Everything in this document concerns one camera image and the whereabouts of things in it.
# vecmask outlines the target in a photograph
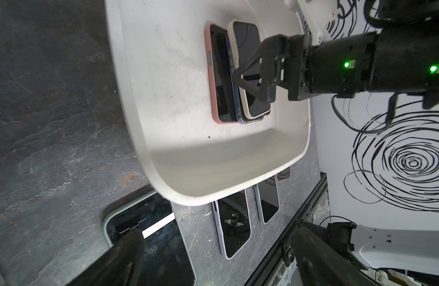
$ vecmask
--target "white plastic bin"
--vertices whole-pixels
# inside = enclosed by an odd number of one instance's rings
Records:
[[[255,23],[263,40],[302,33],[283,0],[106,0],[126,123],[143,171],[165,198],[201,205],[250,187],[299,160],[309,101],[277,88],[271,114],[251,124],[212,117],[204,29]]]

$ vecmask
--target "stack of phones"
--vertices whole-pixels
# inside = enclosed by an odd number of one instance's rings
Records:
[[[232,83],[232,74],[261,44],[256,25],[233,20],[225,30],[216,24],[205,29],[207,61],[213,118],[216,123],[251,123],[270,113],[264,103]],[[243,79],[260,85],[260,63],[243,75]]]

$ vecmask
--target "black swirl pattern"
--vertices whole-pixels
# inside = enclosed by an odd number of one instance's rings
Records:
[[[350,8],[352,7],[353,2],[351,0],[341,1],[339,4],[339,8],[342,11],[342,15],[344,15]],[[299,12],[299,17],[301,18],[302,28],[304,30],[304,34],[311,35],[311,31],[308,27],[307,21],[304,18],[302,12]],[[351,35],[354,28],[356,27],[356,22],[358,20],[358,6],[356,5],[350,15],[345,19],[340,19],[337,17],[326,25],[326,30],[331,35],[331,39],[337,39],[341,37],[347,37]]]
[[[410,111],[421,108],[421,102],[397,107],[391,128],[378,136],[356,136],[354,171],[343,180],[352,197],[366,204],[384,201],[439,212],[439,111]],[[385,117],[375,116],[362,130],[382,128]]]

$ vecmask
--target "phone screen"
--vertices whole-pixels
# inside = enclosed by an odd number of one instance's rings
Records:
[[[283,171],[277,174],[277,181],[281,182],[290,178],[291,175],[291,167],[287,167]]]
[[[228,87],[223,84],[221,74],[228,73],[229,68],[224,67],[224,62],[227,63],[227,47],[226,47],[226,33],[227,31],[215,26],[210,26],[210,36],[212,42],[212,62],[215,77],[216,101],[218,105],[218,117],[222,122],[236,122],[233,97],[228,92]]]
[[[277,183],[275,176],[257,183],[257,189],[261,198],[262,216],[267,223],[277,213],[280,203],[278,201]]]
[[[251,57],[254,51],[259,47],[261,41],[259,40],[259,33],[256,25],[242,22],[234,23],[234,34],[239,51],[239,64],[244,65]],[[258,62],[251,66],[249,70],[243,73],[243,79],[250,83],[259,86],[259,69],[261,64]],[[246,92],[246,100],[248,101],[248,108],[251,116],[258,116],[270,109],[270,103],[263,103],[253,95]]]
[[[133,228],[142,231],[146,242],[140,285],[194,284],[194,272],[168,200],[154,193],[115,215],[106,226],[112,243]]]
[[[251,235],[245,190],[219,199],[217,202],[226,254],[231,258]]]

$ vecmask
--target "screw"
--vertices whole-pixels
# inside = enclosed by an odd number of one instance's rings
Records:
[[[289,249],[288,250],[288,260],[293,261],[293,257],[294,257],[293,249]]]

